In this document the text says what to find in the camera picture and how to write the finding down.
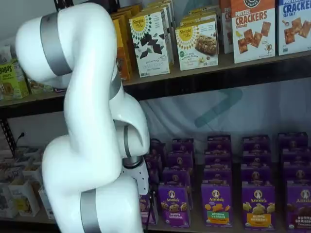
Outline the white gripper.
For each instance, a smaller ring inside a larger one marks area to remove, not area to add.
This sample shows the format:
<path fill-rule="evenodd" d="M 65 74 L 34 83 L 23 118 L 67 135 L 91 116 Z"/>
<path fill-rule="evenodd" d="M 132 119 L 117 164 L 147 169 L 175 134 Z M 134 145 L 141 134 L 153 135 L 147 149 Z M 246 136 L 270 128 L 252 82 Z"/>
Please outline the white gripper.
<path fill-rule="evenodd" d="M 148 170 L 144 160 L 133 164 L 123 164 L 122 173 L 136 180 L 138 193 L 147 195 L 148 193 Z M 156 186 L 149 187 L 148 205 L 147 205 L 147 220 L 145 228 L 156 225 Z"/>

